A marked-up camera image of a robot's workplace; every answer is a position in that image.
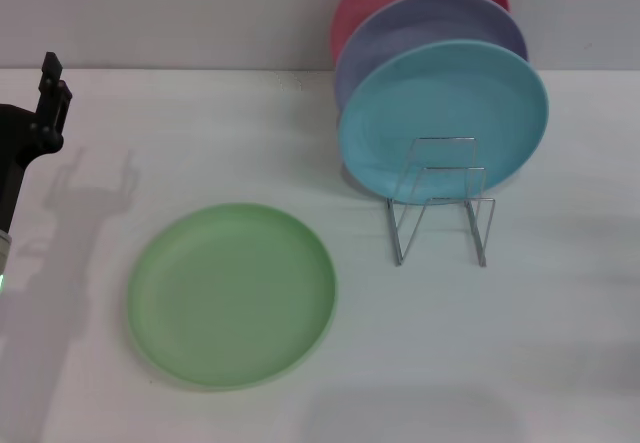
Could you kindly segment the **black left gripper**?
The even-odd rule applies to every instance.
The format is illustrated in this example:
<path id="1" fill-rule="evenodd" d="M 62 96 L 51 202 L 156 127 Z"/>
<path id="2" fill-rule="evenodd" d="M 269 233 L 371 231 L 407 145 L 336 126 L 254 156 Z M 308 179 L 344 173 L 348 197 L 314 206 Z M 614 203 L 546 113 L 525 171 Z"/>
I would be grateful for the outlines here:
<path id="1" fill-rule="evenodd" d="M 36 111 L 1 105 L 1 230 L 10 232 L 26 168 L 36 158 L 56 153 L 64 144 L 64 124 L 73 95 L 61 79 L 54 52 L 42 63 Z"/>

